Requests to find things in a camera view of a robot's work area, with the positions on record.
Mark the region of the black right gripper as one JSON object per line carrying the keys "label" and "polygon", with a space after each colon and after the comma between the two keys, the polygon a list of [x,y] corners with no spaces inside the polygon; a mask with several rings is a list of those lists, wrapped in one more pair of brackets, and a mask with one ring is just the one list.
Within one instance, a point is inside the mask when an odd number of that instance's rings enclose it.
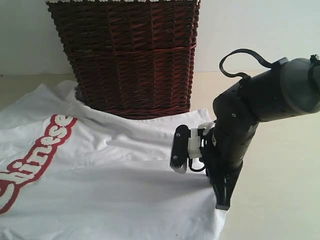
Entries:
{"label": "black right gripper", "polygon": [[[169,166],[179,174],[187,172],[189,137],[190,129],[186,125],[180,125],[175,129]],[[206,176],[215,194],[215,208],[229,210],[232,194],[243,167],[243,160],[235,164],[223,161],[220,152],[211,140],[205,142],[201,153]]]}

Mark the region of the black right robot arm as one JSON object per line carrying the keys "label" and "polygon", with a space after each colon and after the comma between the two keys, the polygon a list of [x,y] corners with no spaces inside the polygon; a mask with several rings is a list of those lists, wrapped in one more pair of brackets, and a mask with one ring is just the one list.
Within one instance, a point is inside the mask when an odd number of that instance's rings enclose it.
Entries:
{"label": "black right robot arm", "polygon": [[169,165],[184,174],[199,159],[215,194],[215,208],[227,211],[258,125],[319,112],[320,58],[282,58],[261,74],[242,77],[212,107],[215,121],[176,128]]}

